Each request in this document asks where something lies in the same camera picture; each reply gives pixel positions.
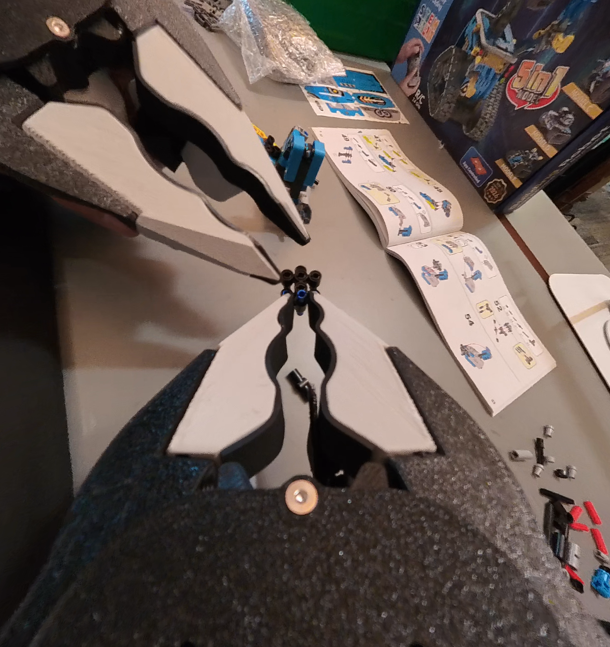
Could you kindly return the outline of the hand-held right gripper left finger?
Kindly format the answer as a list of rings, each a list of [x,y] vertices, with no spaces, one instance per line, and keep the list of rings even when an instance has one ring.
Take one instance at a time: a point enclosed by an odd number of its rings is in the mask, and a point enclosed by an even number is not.
[[[281,295],[219,344],[169,454],[239,463],[250,477],[278,456],[285,421],[277,375],[293,316],[293,296]]]

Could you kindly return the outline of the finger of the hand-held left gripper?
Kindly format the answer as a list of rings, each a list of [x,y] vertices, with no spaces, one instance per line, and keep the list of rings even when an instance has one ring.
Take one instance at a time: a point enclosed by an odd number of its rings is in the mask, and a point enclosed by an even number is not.
[[[133,50],[141,108],[171,135],[200,148],[266,218],[307,245],[301,216],[244,110],[160,25],[139,31]]]
[[[108,110],[49,102],[26,118],[23,129],[132,206],[141,234],[240,274],[279,282],[280,271],[259,244],[201,193],[154,168],[137,136]]]

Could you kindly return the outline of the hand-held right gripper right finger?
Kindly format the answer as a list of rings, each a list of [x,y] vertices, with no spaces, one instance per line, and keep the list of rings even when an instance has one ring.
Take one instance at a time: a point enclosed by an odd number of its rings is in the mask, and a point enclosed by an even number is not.
[[[391,357],[393,347],[318,292],[309,296],[315,358],[323,370],[308,455],[318,481],[352,481],[367,462],[438,445]]]

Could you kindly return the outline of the small black pin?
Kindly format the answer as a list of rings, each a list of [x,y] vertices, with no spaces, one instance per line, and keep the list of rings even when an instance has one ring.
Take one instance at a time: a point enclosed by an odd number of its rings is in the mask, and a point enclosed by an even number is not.
[[[291,370],[287,374],[287,380],[304,401],[311,401],[311,384],[309,380],[305,378],[298,369]]]

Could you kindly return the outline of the grey desk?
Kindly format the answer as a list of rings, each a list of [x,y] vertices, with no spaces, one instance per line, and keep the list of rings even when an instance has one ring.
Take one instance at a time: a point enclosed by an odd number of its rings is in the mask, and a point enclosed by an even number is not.
[[[592,499],[610,544],[610,395],[527,256],[421,120],[393,134],[451,189],[466,230],[493,252],[512,296],[557,368],[491,417],[443,343],[420,291],[386,255],[361,207],[324,164],[306,247],[283,238],[250,198],[232,197],[194,148],[199,183],[223,215],[248,227],[278,267],[322,271],[323,299],[398,347],[439,455],[396,459],[403,489],[319,489],[313,512],[285,504],[309,475],[307,406],[285,380],[314,378],[315,333],[294,317],[278,374],[285,441],[254,491],[207,488],[134,513],[83,569],[38,637],[44,646],[610,646],[590,590],[573,590],[543,535],[545,487]],[[114,436],[193,358],[278,297],[279,288],[77,215],[54,217],[58,312],[74,485]],[[544,424],[574,482],[510,464]]]

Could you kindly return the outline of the clear plastic parts bag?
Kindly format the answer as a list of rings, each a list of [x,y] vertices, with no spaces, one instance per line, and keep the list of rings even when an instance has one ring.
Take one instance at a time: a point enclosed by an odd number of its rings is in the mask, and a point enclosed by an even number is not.
[[[233,1],[217,26],[240,49],[250,84],[309,85],[345,74],[309,22],[284,1]]]
[[[220,29],[220,19],[232,1],[180,1],[180,4],[200,26],[215,32]]]

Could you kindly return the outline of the small blue toy robot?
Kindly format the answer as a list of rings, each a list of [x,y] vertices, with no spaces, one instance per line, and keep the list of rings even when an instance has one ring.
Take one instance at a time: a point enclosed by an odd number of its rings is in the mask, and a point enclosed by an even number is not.
[[[278,147],[273,136],[253,125],[265,151],[293,199],[294,206],[304,224],[311,221],[309,196],[317,184],[317,175],[325,158],[321,141],[308,142],[309,134],[302,127],[294,127]]]

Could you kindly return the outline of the sticker sheet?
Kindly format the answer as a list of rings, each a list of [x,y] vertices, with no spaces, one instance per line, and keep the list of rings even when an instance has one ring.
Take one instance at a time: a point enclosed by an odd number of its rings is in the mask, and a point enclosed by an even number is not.
[[[369,70],[345,70],[326,84],[302,85],[309,105],[321,117],[408,124],[382,83]]]

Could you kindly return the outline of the instruction booklet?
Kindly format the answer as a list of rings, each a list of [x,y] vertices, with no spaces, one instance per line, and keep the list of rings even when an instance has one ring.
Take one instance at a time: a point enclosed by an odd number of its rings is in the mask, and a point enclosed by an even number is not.
[[[507,289],[485,243],[461,230],[455,196],[385,129],[315,127],[340,180],[385,252],[408,269],[439,332],[491,415],[556,366]]]

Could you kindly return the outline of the green bin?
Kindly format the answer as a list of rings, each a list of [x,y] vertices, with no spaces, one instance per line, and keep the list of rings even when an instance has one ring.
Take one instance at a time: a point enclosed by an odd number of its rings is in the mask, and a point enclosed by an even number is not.
[[[419,1],[289,1],[331,49],[393,63]]]

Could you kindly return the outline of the black dimpled mat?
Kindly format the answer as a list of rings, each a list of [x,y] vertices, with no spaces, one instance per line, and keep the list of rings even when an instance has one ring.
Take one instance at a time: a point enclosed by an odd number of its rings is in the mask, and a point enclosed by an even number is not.
[[[72,499],[49,204],[0,175],[0,628]]]

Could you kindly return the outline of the pile of small building parts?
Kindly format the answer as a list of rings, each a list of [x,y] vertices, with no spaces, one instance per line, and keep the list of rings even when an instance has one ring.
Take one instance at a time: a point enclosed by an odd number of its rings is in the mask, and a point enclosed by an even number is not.
[[[568,587],[584,609],[592,611],[603,635],[610,639],[610,498],[595,493],[599,481],[574,442],[559,451],[554,427],[507,451],[511,462],[527,464],[542,500],[542,532]]]

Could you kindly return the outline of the robot kit box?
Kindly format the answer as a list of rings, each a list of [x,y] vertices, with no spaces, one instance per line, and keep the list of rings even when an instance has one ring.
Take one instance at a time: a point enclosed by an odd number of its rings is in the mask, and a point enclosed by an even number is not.
[[[610,1],[420,1],[391,73],[509,213],[610,134]]]

